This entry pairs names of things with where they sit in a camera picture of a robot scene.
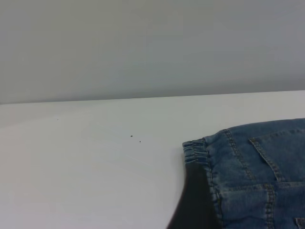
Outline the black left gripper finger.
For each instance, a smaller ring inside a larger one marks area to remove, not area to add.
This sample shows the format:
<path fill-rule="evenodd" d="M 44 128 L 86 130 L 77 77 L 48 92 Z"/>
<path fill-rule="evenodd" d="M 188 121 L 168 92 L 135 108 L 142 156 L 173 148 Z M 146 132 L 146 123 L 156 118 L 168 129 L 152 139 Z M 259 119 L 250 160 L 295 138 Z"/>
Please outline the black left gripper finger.
<path fill-rule="evenodd" d="M 220 229 L 206 171 L 199 164 L 186 164 L 183 192 L 169 229 Z"/>

